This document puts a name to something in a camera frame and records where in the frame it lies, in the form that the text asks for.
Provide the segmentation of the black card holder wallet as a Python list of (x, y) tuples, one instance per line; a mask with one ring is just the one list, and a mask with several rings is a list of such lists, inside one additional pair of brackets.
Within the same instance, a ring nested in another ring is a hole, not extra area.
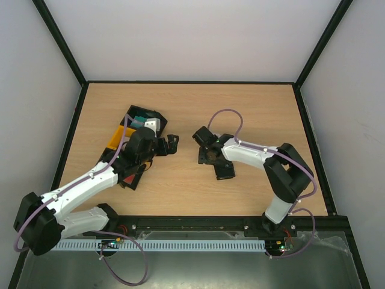
[(235, 169), (231, 161), (217, 161), (213, 163), (213, 167), (218, 181), (235, 177)]

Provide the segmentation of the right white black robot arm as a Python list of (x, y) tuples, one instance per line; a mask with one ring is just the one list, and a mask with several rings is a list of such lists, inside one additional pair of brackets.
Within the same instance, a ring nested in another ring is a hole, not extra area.
[(212, 165), (217, 180), (235, 177), (234, 162), (265, 171), (274, 197), (262, 214), (261, 227), (270, 236), (283, 229), (284, 219), (309, 184), (316, 188), (312, 170), (289, 143), (260, 146), (230, 134), (217, 136), (205, 126), (192, 138), (199, 145), (198, 163)]

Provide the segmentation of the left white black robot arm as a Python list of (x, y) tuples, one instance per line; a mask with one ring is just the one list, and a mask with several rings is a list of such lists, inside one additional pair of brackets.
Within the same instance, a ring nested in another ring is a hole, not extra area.
[(62, 239), (108, 227), (115, 212), (107, 205), (78, 213), (73, 210), (126, 178), (141, 175), (154, 157), (175, 154), (178, 142), (178, 135), (157, 137), (150, 128), (138, 128), (129, 137), (121, 134), (116, 149), (72, 182), (41, 196), (34, 192), (25, 195), (13, 225), (17, 232), (15, 251), (43, 255)]

